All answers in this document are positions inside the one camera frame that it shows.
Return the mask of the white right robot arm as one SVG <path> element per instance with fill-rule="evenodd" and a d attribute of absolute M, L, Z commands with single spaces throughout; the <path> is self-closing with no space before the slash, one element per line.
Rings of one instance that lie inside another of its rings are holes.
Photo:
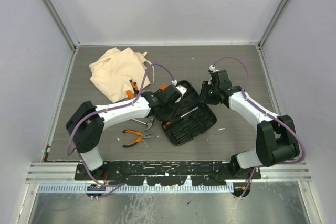
<path fill-rule="evenodd" d="M 229 169 L 233 177 L 241 179 L 250 168 L 269 167 L 304 157 L 290 116 L 270 112 L 241 86 L 233 86 L 226 70 L 210 66 L 209 74 L 210 80 L 202 83 L 200 101 L 208 105 L 223 104 L 240 114 L 256 130 L 256 147 L 230 159 Z"/>

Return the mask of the small orange black screwdriver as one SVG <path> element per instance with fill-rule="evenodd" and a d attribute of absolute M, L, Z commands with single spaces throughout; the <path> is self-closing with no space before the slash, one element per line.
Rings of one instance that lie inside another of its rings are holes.
<path fill-rule="evenodd" d="M 135 88 L 135 86 L 134 86 L 134 83 L 133 83 L 132 79 L 130 79 L 129 82 L 130 82 L 131 87 L 132 87 L 132 89 L 133 89 L 133 93 L 136 94 L 137 91 L 136 91 L 136 88 Z"/>

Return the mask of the black plastic tool case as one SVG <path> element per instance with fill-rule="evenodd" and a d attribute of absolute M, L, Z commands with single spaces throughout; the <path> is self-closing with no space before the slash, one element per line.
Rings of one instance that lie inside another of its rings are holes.
<path fill-rule="evenodd" d="M 210 107 L 199 103 L 199 94 L 196 89 L 186 80 L 180 81 L 179 84 L 187 88 L 180 110 L 174 119 L 164 120 L 161 123 L 161 128 L 166 137 L 175 146 L 183 145 L 193 140 L 208 131 L 217 122 L 217 117 Z M 198 110 L 180 118 L 182 114 L 197 106 L 199 107 Z"/>

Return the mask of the aluminium front rail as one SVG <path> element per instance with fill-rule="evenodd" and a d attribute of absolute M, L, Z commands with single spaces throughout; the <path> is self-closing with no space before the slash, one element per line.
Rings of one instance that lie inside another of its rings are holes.
<path fill-rule="evenodd" d="M 246 182 L 249 178 L 260 181 L 310 181 L 311 175 L 305 163 L 278 164 L 271 167 L 249 168 L 233 173 L 225 161 L 112 161 L 104 162 L 93 172 L 87 172 L 82 162 L 43 162 L 30 166 L 26 182 L 81 182 L 95 178 L 99 182 L 143 183 L 149 177 L 181 182 L 194 179 L 199 182 Z"/>

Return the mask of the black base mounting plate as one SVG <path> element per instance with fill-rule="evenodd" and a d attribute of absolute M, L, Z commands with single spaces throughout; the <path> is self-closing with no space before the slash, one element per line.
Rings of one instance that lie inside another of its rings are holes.
<path fill-rule="evenodd" d="M 191 179 L 193 186 L 226 185 L 228 180 L 246 181 L 250 177 L 261 179 L 259 171 L 252 169 L 234 173 L 228 163 L 222 161 L 113 161 L 91 172 L 96 180 L 110 185 L 125 183 L 129 186 L 141 186 L 146 182 L 149 186 L 183 185 Z"/>

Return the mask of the beige cloth bag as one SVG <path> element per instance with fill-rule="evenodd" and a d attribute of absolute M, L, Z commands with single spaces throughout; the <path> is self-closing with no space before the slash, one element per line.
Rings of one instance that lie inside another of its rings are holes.
<path fill-rule="evenodd" d="M 90 81 L 111 102 L 127 98 L 132 90 L 130 80 L 141 85 L 146 65 L 146 52 L 134 52 L 131 48 L 120 50 L 117 47 L 107 50 L 97 61 L 89 64 Z"/>

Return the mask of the thin orange tip screwdriver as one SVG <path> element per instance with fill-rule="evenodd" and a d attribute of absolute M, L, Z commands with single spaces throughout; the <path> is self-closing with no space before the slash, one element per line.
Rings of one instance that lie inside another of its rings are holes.
<path fill-rule="evenodd" d="M 183 117 L 187 116 L 188 114 L 190 114 L 190 113 L 192 113 L 192 112 L 198 110 L 198 108 L 199 108 L 199 107 L 197 106 L 197 107 L 191 109 L 190 111 L 188 111 L 188 112 L 182 114 L 182 115 L 180 116 L 180 118 L 183 118 Z"/>

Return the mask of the orange black needle-nose pliers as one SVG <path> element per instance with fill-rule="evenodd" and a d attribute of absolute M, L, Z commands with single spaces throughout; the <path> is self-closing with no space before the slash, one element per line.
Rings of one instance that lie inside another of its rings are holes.
<path fill-rule="evenodd" d="M 138 143 L 144 142 L 145 139 L 157 138 L 157 136 L 154 136 L 154 133 L 146 134 L 146 133 L 142 133 L 140 131 L 135 131 L 131 129 L 123 130 L 122 133 L 134 135 L 134 138 L 132 139 L 133 141 L 128 144 L 122 145 L 123 148 L 133 147 L 137 145 Z"/>

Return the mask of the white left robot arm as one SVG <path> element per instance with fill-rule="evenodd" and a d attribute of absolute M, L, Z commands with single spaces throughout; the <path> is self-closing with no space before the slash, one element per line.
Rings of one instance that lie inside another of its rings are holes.
<path fill-rule="evenodd" d="M 66 123 L 70 144 L 75 145 L 80 159 L 86 165 L 86 173 L 93 180 L 101 179 L 105 167 L 98 144 L 104 130 L 113 125 L 137 118 L 153 116 L 166 121 L 182 104 L 187 88 L 181 84 L 161 87 L 155 92 L 139 93 L 135 98 L 108 105 L 84 102 Z"/>

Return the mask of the large orange handle screwdriver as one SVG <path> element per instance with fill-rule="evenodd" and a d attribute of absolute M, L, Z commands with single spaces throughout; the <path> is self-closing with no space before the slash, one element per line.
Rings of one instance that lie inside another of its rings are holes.
<path fill-rule="evenodd" d="M 127 95 L 127 97 L 130 98 L 130 99 L 134 99 L 134 98 L 136 97 L 136 95 L 135 95 L 134 93 L 132 93 L 130 90 L 128 90 L 128 91 L 126 92 L 126 95 Z"/>

